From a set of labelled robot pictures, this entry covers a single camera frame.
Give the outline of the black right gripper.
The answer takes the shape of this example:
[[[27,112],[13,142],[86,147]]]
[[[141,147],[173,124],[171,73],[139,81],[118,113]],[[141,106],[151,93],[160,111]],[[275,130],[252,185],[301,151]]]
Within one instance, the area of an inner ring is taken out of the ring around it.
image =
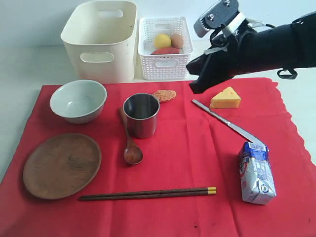
[[[227,49],[219,50],[190,61],[189,74],[200,74],[189,83],[194,94],[204,93],[236,75],[266,71],[269,67],[268,31],[257,32],[246,24],[226,37]]]

